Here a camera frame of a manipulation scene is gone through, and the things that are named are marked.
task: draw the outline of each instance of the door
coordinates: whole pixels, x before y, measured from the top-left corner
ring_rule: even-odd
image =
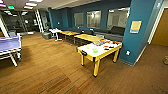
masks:
[[[168,46],[168,9],[164,9],[151,44]]]

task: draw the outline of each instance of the exit sign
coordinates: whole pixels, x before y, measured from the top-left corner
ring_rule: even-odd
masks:
[[[9,9],[15,9],[14,6],[8,6]]]

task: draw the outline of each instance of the white table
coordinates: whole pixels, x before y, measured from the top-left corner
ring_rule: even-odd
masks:
[[[58,37],[58,33],[62,32],[61,30],[58,30],[58,29],[49,29],[49,31],[52,32],[52,34],[53,34],[52,37],[56,37],[55,41],[62,40],[62,39],[59,39],[59,37]]]

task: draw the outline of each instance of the ping pong table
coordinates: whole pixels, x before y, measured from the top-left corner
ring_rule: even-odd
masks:
[[[14,66],[17,67],[14,55],[17,54],[17,58],[21,59],[20,51],[21,51],[20,36],[0,37],[0,60],[5,58],[11,58]]]

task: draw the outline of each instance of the glass partition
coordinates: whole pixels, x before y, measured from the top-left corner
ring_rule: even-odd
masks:
[[[75,13],[74,14],[75,26],[84,26],[83,15],[84,15],[84,13]]]
[[[130,8],[110,9],[108,14],[107,29],[113,26],[126,27]]]
[[[87,27],[100,28],[101,11],[87,12]]]
[[[1,10],[1,15],[8,31],[39,32],[34,11]]]

